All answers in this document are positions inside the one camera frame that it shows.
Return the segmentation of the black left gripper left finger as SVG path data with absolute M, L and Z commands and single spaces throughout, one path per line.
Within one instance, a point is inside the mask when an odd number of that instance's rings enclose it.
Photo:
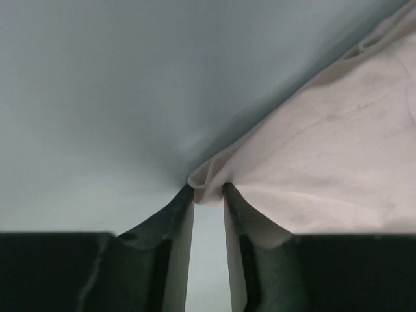
M 2 311 L 183 311 L 194 221 L 185 185 L 121 235 L 3 232 Z

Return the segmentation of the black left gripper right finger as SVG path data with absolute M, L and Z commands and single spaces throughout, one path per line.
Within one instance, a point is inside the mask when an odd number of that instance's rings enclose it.
M 232 310 L 415 310 L 415 235 L 295 235 L 222 190 Z

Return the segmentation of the cream and green t-shirt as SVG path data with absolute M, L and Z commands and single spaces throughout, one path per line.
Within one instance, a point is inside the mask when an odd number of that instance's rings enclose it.
M 415 2 L 410 1 L 188 179 L 197 203 L 233 183 L 248 233 L 415 231 Z

